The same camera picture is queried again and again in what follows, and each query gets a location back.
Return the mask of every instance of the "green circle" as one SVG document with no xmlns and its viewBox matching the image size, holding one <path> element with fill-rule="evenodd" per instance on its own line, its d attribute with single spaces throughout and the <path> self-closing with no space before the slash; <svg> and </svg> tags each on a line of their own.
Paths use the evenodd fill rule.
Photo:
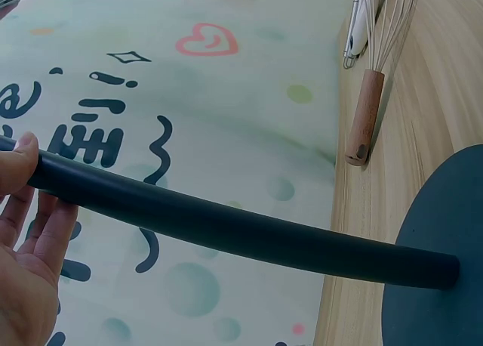
<svg viewBox="0 0 483 346">
<path fill-rule="evenodd" d="M 179 263 L 165 275 L 165 295 L 176 314 L 201 317 L 209 314 L 220 301 L 220 284 L 207 268 Z"/>
<path fill-rule="evenodd" d="M 210 261 L 211 259 L 216 258 L 219 252 L 215 249 L 205 248 L 204 246 L 195 246 L 195 253 L 200 258 Z"/>
<path fill-rule="evenodd" d="M 232 208 L 243 209 L 242 204 L 239 203 L 238 201 L 228 201 L 226 204 L 228 206 L 231 206 Z"/>
<path fill-rule="evenodd" d="M 288 201 L 295 195 L 295 186 L 282 176 L 270 178 L 266 186 L 274 200 Z"/>
<path fill-rule="evenodd" d="M 214 323 L 214 334 L 220 342 L 233 342 L 241 333 L 240 323 L 233 318 L 220 318 Z"/>
<path fill-rule="evenodd" d="M 287 96 L 295 103 L 307 104 L 312 102 L 312 92 L 305 86 L 294 84 L 288 87 Z"/>
<path fill-rule="evenodd" d="M 122 320 L 109 318 L 101 326 L 100 344 L 102 345 L 130 345 L 131 330 Z"/>
</svg>

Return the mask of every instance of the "utensil handle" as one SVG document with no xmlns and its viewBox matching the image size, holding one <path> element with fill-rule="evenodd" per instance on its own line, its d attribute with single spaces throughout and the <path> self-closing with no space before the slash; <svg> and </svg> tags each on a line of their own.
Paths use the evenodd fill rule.
<svg viewBox="0 0 483 346">
<path fill-rule="evenodd" d="M 384 74 L 374 70 L 364 72 L 361 93 L 344 156 L 350 165 L 363 166 L 368 160 L 383 86 Z"/>
</svg>

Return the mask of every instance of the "hand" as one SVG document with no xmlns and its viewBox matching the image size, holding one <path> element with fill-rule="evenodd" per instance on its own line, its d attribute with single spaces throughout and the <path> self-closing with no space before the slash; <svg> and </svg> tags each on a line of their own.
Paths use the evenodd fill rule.
<svg viewBox="0 0 483 346">
<path fill-rule="evenodd" d="M 57 284 L 77 206 L 39 193 L 29 238 L 13 250 L 32 202 L 26 183 L 38 161 L 38 141 L 25 133 L 13 152 L 0 152 L 0 345 L 44 346 L 57 318 Z"/>
</svg>

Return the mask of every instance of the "wooden floor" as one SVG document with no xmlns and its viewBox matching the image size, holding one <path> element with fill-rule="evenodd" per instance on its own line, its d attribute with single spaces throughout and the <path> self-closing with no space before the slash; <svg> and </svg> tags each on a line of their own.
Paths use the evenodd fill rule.
<svg viewBox="0 0 483 346">
<path fill-rule="evenodd" d="M 346 40 L 341 29 L 340 53 Z M 483 0 L 418 0 L 367 168 L 343 161 L 366 67 L 340 70 L 332 229 L 393 243 L 426 179 L 449 156 L 483 143 Z M 327 276 L 315 346 L 379 346 L 383 286 Z"/>
</svg>

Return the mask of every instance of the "pink heart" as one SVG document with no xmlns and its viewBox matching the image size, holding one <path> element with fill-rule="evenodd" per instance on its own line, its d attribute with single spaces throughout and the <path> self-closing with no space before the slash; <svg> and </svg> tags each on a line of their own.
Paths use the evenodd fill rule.
<svg viewBox="0 0 483 346">
<path fill-rule="evenodd" d="M 202 34 L 202 28 L 205 26 L 216 27 L 221 31 L 224 35 L 226 40 L 228 41 L 228 49 L 222 51 L 190 51 L 185 48 L 185 44 L 187 42 L 204 42 L 206 38 Z M 219 35 L 214 36 L 214 41 L 211 44 L 207 44 L 205 48 L 212 49 L 217 47 L 221 43 L 221 38 Z M 184 55 L 191 55 L 194 57 L 218 57 L 220 55 L 232 55 L 238 53 L 238 43 L 236 42 L 235 36 L 224 27 L 215 25 L 213 23 L 197 23 L 193 27 L 193 35 L 188 36 L 186 38 L 182 38 L 178 40 L 176 43 L 176 50 L 178 50 L 181 54 Z"/>
</svg>

